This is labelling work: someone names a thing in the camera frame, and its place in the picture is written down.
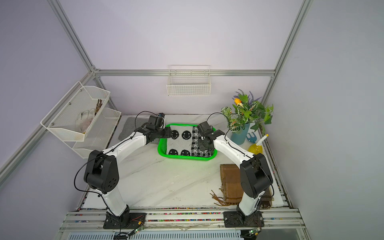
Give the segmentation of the brown plaid fringed scarf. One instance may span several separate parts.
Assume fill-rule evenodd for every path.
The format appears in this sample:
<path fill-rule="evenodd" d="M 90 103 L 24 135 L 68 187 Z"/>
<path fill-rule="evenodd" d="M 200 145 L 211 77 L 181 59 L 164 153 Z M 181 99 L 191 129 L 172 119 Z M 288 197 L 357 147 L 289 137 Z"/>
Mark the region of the brown plaid fringed scarf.
<path fill-rule="evenodd" d="M 235 164 L 220 165 L 221 187 L 223 196 L 211 192 L 212 198 L 216 201 L 215 205 L 220 207 L 238 205 L 243 198 L 243 189 L 241 186 L 240 169 Z"/>

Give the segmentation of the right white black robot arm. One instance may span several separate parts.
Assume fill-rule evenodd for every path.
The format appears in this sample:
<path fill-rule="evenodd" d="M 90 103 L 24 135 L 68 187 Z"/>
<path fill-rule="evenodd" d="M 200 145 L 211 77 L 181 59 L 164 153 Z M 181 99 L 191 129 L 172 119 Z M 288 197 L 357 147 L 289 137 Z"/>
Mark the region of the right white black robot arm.
<path fill-rule="evenodd" d="M 227 156 L 240 170 L 241 187 L 244 191 L 238 210 L 248 217 L 256 212 L 262 196 L 273 184 L 272 173 L 263 154 L 253 154 L 241 148 L 221 130 L 213 130 L 208 122 L 197 126 L 201 138 L 201 150 L 217 150 Z"/>

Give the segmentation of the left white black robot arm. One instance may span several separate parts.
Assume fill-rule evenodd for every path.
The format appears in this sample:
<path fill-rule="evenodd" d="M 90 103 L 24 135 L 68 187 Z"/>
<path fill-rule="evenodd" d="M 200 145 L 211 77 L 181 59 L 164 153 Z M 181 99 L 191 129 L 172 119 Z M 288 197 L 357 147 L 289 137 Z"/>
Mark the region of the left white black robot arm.
<path fill-rule="evenodd" d="M 165 124 L 165 114 L 151 115 L 146 123 L 121 142 L 105 150 L 90 153 L 84 181 L 103 199 L 110 214 L 120 217 L 128 210 L 118 189 L 119 163 L 156 139 L 170 138 L 171 133 L 171 128 Z"/>

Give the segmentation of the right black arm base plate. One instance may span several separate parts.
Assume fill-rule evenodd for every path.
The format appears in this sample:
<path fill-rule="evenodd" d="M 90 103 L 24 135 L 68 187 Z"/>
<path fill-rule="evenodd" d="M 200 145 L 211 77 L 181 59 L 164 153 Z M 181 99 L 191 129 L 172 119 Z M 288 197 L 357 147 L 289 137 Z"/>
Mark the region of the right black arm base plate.
<path fill-rule="evenodd" d="M 249 216 L 242 212 L 224 212 L 224 224 L 226 228 L 262 228 L 265 226 L 264 218 L 260 211 L 256 211 Z"/>

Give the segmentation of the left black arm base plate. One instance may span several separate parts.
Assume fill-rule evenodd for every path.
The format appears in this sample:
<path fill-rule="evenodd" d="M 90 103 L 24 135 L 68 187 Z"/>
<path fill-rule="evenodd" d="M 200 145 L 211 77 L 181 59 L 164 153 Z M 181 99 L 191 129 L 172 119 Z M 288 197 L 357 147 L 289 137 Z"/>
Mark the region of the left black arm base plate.
<path fill-rule="evenodd" d="M 121 216 L 115 217 L 114 215 L 107 212 L 103 229 L 138 229 L 144 224 L 146 215 L 146 213 L 123 213 Z"/>

